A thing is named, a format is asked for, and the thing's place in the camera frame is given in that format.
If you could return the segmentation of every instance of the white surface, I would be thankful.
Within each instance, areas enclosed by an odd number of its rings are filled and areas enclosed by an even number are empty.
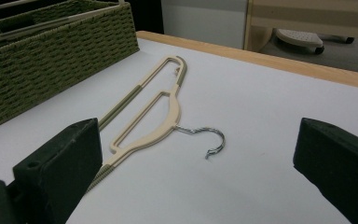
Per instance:
[[[243,49],[247,0],[161,0],[164,33]]]
[[[135,152],[87,194],[68,223],[349,223],[293,167],[303,117],[358,135],[358,88],[140,39],[141,51],[0,126],[0,179],[66,126],[101,117],[165,55],[183,57],[187,75],[178,99],[179,124],[214,133],[173,132]],[[138,108],[175,80],[168,66],[101,133],[108,145]],[[162,100],[136,132],[157,127]]]

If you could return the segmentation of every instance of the green wicker basket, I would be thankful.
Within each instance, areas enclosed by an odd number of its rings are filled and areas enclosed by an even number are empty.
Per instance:
[[[116,3],[75,0],[0,20],[0,34]],[[131,6],[0,42],[0,124],[138,51]]]

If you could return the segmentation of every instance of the table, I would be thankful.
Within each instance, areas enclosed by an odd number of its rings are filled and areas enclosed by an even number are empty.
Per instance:
[[[226,148],[206,161],[217,135],[174,132],[120,164],[68,223],[349,223],[292,159],[302,117],[358,135],[358,73],[166,35],[138,37],[139,52],[0,126],[0,179],[9,183],[11,167],[66,126],[101,117],[173,54],[188,65],[179,124],[220,129]],[[105,159],[113,136],[156,90],[172,85],[174,68],[164,68],[101,132]],[[158,102],[130,140],[158,126],[167,103]]]
[[[358,37],[358,1],[250,0],[244,48],[261,49],[271,28]]]

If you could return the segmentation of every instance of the silver hook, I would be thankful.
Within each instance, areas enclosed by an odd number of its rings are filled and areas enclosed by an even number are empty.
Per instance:
[[[188,128],[184,128],[182,126],[176,125],[175,129],[179,132],[189,133],[189,134],[201,133],[201,132],[212,132],[212,133],[217,133],[222,138],[222,144],[219,147],[211,148],[206,152],[205,160],[208,160],[209,156],[219,153],[223,149],[223,147],[225,147],[225,144],[226,144],[225,135],[215,128],[204,127],[204,128],[198,128],[198,129],[188,129]]]

